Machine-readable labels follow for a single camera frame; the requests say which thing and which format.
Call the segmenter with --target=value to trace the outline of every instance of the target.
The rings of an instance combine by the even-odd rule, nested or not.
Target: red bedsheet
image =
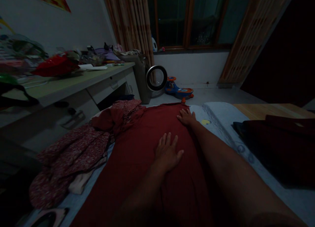
[[[116,139],[111,157],[71,226],[106,226],[154,161],[158,140],[178,135],[182,160],[169,172],[153,208],[152,224],[212,226],[206,181],[196,150],[196,139],[176,118],[184,104],[166,104],[135,113],[128,129]]]

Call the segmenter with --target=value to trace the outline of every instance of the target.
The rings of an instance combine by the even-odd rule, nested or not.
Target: toy car
[[[175,94],[177,98],[182,98],[181,102],[186,102],[186,97],[193,98],[194,97],[194,90],[191,88],[179,88],[176,86],[175,81],[176,77],[167,77],[167,83],[165,86],[165,93],[166,94]]]

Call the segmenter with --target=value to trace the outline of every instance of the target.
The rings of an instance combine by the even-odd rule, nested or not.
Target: purple item
[[[111,48],[109,48],[109,50],[105,50],[104,48],[98,48],[95,49],[95,52],[97,54],[104,55],[106,58],[105,60],[121,60],[113,53]]]

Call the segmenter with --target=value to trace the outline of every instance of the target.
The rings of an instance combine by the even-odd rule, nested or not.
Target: red plastic bag
[[[32,74],[42,77],[56,77],[69,74],[78,68],[80,68],[78,61],[69,59],[67,54],[55,55],[38,65]]]

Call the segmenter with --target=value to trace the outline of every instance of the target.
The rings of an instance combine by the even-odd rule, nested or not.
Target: person's left hand
[[[180,150],[177,154],[175,152],[178,136],[175,136],[171,144],[171,133],[166,133],[160,138],[155,154],[154,164],[164,174],[172,170],[181,160],[184,150]]]

